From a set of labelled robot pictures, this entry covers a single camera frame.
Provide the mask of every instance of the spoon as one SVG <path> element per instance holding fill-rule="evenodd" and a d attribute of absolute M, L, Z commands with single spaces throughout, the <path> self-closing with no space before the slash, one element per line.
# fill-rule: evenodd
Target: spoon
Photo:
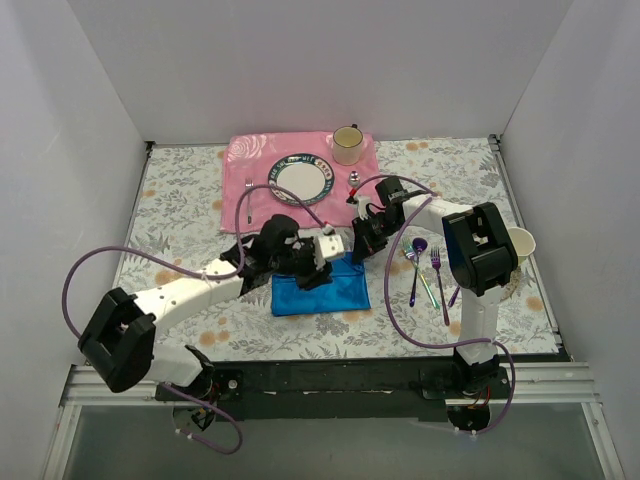
<path fill-rule="evenodd" d="M 411 298 L 409 299 L 409 306 L 413 307 L 416 304 L 416 285 L 418 284 L 418 266 L 420 264 L 420 254 L 424 252 L 429 243 L 420 237 L 416 237 L 411 242 L 411 246 L 413 250 L 416 252 L 416 268 L 415 273 L 413 274 L 413 286 L 411 287 Z"/>

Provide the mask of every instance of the pink placemat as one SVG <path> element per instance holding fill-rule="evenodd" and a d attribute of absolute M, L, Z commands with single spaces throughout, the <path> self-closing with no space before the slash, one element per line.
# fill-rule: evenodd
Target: pink placemat
<path fill-rule="evenodd" d="M 261 135 L 243 135 L 233 137 L 224 154 L 224 181 L 222 185 L 222 221 L 223 232 L 235 232 L 235 209 L 238 199 L 245 189 L 245 179 L 251 178 L 254 185 L 268 183 L 267 176 L 271 167 L 281 158 L 296 153 L 311 153 L 326 160 L 335 174 L 335 183 L 329 195 L 311 209 L 325 222 L 334 227 L 347 227 L 354 218 L 354 208 L 347 205 L 351 187 L 349 173 L 353 170 L 361 179 L 380 173 L 378 159 L 371 135 L 364 136 L 364 150 L 360 161 L 355 165 L 344 166 L 336 163 L 331 155 L 333 134 L 330 132 L 269 133 Z M 365 185 L 360 193 L 376 199 L 375 182 Z M 300 207 L 292 207 L 278 201 L 267 189 L 256 190 L 251 194 L 252 222 L 247 223 L 247 202 L 240 211 L 240 231 L 257 231 L 274 213 L 282 213 L 295 219 L 300 228 L 313 228 L 318 224 Z"/>

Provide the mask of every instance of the grey floor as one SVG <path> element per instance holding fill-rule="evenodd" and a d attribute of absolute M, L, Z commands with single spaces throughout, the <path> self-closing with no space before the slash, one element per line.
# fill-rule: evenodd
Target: grey floor
<path fill-rule="evenodd" d="M 411 419 L 242 423 L 225 457 L 174 433 L 167 407 L 84 407 L 65 478 L 600 479 L 580 405 L 514 405 L 476 440 Z M 231 444 L 228 424 L 207 436 Z"/>

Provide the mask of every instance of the robotic arm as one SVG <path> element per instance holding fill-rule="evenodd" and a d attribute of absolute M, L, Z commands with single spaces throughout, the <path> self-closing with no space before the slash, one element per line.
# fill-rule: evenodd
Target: robotic arm
<path fill-rule="evenodd" d="M 396 177 L 376 185 L 384 210 L 373 213 L 369 205 L 359 205 L 353 220 L 354 261 L 361 261 L 382 250 L 387 237 L 400 227 L 429 195 L 406 191 Z M 353 196 L 350 203 L 360 203 Z M 492 203 L 459 205 L 432 197 L 411 221 L 445 237 L 449 263 L 461 287 L 462 321 L 458 341 L 495 338 L 498 303 L 502 287 L 518 266 L 518 257 L 502 221 Z M 476 392 L 495 377 L 499 369 L 496 347 L 490 343 L 463 345 L 454 351 L 454 377 L 457 389 Z"/>
<path fill-rule="evenodd" d="M 202 269 L 202 279 L 181 278 L 132 295 L 121 288 L 109 291 L 78 347 L 115 393 L 146 379 L 170 382 L 199 398 L 210 386 L 212 365 L 195 347 L 156 344 L 157 335 L 209 305 L 264 285 L 274 273 L 294 275 L 303 290 L 330 283 L 328 262 L 344 255 L 340 236 L 328 227 L 326 235 L 300 238 L 298 229 L 295 220 L 274 215 L 258 235 L 242 239 L 244 267 L 226 280 L 209 281 L 206 275 L 235 272 L 240 264 L 238 245 Z"/>

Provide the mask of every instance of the purple utensil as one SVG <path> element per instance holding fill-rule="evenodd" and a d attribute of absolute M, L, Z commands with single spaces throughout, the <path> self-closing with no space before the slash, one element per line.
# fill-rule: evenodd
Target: purple utensil
<path fill-rule="evenodd" d="M 413 250 L 416 252 L 416 266 L 419 266 L 420 254 L 427 249 L 427 247 L 429 246 L 429 243 L 424 238 L 416 237 L 413 239 L 413 242 L 411 242 L 411 246 L 413 247 Z M 411 298 L 409 299 L 410 307 L 413 307 L 416 304 L 416 285 L 418 284 L 418 268 L 416 267 L 415 270 L 416 271 L 413 274 L 413 285 L 411 286 Z"/>
<path fill-rule="evenodd" d="M 438 276 L 438 287 L 440 287 L 440 300 L 442 301 L 442 313 L 444 315 L 444 324 L 449 326 L 449 312 L 447 312 L 447 303 L 444 300 L 444 290 L 442 290 L 442 278 L 440 278 L 440 249 L 438 247 L 431 248 L 431 266 Z"/>
<path fill-rule="evenodd" d="M 456 287 L 456 291 L 453 292 L 453 295 L 451 295 L 451 298 L 449 299 L 449 303 L 447 303 L 447 307 L 449 308 L 453 307 L 453 304 L 456 303 L 456 298 L 458 298 L 459 293 L 460 293 L 460 285 Z"/>

